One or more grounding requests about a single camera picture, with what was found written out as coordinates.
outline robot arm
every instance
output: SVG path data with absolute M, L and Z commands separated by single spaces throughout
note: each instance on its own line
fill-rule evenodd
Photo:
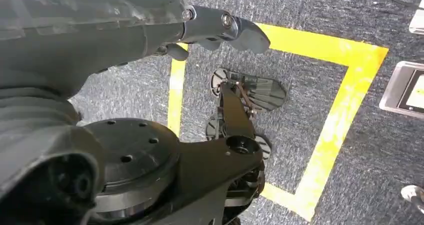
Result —
M 181 143 L 140 119 L 78 127 L 67 102 L 111 66 L 151 55 L 185 59 L 176 43 L 262 53 L 270 41 L 252 22 L 184 0 L 0 0 L 0 8 L 2 224 L 227 224 L 260 193 L 262 154 L 225 83 L 220 106 L 232 136 L 204 143 Z M 130 146 L 140 133 L 128 126 L 147 127 L 151 139 Z M 217 168 L 225 172 L 208 174 Z

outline metal bolt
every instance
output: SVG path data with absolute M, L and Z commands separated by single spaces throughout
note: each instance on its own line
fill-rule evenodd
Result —
M 182 12 L 182 17 L 186 21 L 191 20 L 193 18 L 193 12 L 190 9 L 186 9 Z
M 233 18 L 232 18 L 229 14 L 224 13 L 224 14 L 222 15 L 222 24 L 223 24 L 223 25 L 224 25 L 224 27 L 226 27 L 226 28 L 231 27 L 231 25 L 233 25 Z

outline cable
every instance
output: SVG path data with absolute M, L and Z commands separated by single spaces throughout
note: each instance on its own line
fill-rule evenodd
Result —
M 403 5 L 405 7 L 411 8 L 411 9 L 415 9 L 415 10 L 424 10 L 424 8 L 416 5 L 415 3 L 411 3 L 411 2 L 406 2 L 406 1 L 402 1 L 402 0 L 392 0 L 393 2 Z

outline yellow tape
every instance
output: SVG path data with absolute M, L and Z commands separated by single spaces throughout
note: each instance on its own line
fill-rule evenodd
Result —
M 368 64 L 364 61 L 384 59 L 387 53 L 387 48 L 363 42 L 261 23 L 257 25 L 271 40 L 271 49 L 339 65 L 366 67 Z
M 387 48 L 312 32 L 258 24 L 271 49 L 348 66 L 295 194 L 267 184 L 262 195 L 312 220 L 330 172 Z
M 187 44 L 178 44 L 185 50 L 189 47 Z M 172 60 L 171 75 L 169 78 L 169 100 L 168 100 L 168 128 L 172 130 L 177 137 L 180 136 L 181 127 L 181 107 L 183 105 L 183 86 L 184 75 L 186 72 L 186 61 Z

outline gray carpet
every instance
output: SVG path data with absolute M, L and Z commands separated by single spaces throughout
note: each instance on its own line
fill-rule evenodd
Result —
M 409 33 L 414 11 L 388 0 L 188 0 L 226 9 L 255 22 L 295 28 L 390 49 L 349 130 L 313 224 L 422 224 L 424 215 L 400 197 L 404 185 L 424 186 L 424 121 L 382 111 L 378 104 L 395 65 L 423 62 L 424 37 Z M 214 112 L 210 74 L 218 67 L 279 80 L 288 90 L 282 108 L 260 114 L 257 130 L 274 145 L 267 181 L 294 192 L 346 68 L 298 55 L 255 55 L 224 45 L 216 52 L 190 46 L 184 82 L 181 140 L 204 140 Z M 171 60 L 147 58 L 90 77 L 72 102 L 91 122 L 137 117 L 167 123 Z M 260 198 L 244 225 L 306 224 L 295 213 Z

